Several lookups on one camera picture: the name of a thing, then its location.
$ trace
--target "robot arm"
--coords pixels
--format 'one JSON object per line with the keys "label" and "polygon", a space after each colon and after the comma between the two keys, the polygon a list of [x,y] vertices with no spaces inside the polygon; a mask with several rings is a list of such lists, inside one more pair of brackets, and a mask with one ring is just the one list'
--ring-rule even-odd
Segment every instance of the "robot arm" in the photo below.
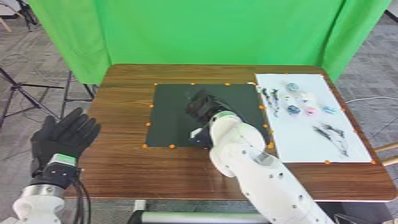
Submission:
{"label": "robot arm", "polygon": [[187,112],[203,124],[208,121],[192,137],[210,136],[214,165],[228,177],[237,177],[242,193],[265,218],[283,224],[333,224],[281,160],[265,152],[262,133],[224,102],[200,92]]}
{"label": "robot arm", "polygon": [[65,190],[79,184],[77,162],[100,134],[97,120],[77,108],[63,121],[45,120],[33,136],[33,181],[15,202],[18,219],[2,224],[61,224],[57,212],[65,208]]}

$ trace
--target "white wall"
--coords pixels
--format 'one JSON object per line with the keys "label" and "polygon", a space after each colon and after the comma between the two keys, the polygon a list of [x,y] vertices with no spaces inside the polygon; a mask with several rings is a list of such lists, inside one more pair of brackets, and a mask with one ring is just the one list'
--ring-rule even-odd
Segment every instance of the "white wall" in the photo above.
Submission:
{"label": "white wall", "polygon": [[390,4],[390,12],[395,14],[395,16],[398,17],[398,0],[391,1]]}
{"label": "white wall", "polygon": [[[0,0],[0,2],[4,2],[13,7],[13,9],[20,11],[22,7],[17,0]],[[13,10],[0,5],[0,16],[13,16],[13,15],[15,15]]]}

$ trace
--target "blue object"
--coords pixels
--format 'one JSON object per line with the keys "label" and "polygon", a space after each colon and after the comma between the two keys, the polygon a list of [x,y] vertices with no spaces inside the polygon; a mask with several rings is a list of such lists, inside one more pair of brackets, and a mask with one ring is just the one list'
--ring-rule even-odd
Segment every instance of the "blue object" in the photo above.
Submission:
{"label": "blue object", "polygon": [[290,92],[297,92],[299,91],[299,85],[296,83],[290,83],[287,85],[287,89],[288,89]]}
{"label": "blue object", "polygon": [[324,111],[329,114],[336,114],[336,112],[338,112],[338,110],[333,107],[329,107],[329,106],[324,107]]}
{"label": "blue object", "polygon": [[301,113],[301,109],[299,109],[299,107],[297,107],[297,106],[294,106],[294,105],[290,105],[290,106],[288,106],[288,113],[290,113],[290,115],[294,115],[294,114],[299,114],[299,113]]}

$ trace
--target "wooden table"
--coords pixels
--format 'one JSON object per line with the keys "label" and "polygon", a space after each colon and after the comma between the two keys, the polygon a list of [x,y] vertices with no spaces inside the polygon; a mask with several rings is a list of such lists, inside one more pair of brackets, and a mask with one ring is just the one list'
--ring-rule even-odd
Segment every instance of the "wooden table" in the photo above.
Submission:
{"label": "wooden table", "polygon": [[[155,83],[244,84],[255,73],[326,74],[312,66],[114,65],[89,110],[104,129],[81,167],[93,198],[244,200],[201,149],[143,148]],[[377,164],[287,164],[319,201],[391,200],[397,188],[342,95],[336,98]]]}

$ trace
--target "orange marker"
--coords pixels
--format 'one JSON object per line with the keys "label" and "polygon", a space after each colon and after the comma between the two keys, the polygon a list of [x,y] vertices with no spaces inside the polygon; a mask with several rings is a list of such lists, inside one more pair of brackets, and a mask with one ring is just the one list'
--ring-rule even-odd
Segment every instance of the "orange marker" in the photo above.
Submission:
{"label": "orange marker", "polygon": [[269,143],[267,148],[274,149],[274,142]]}

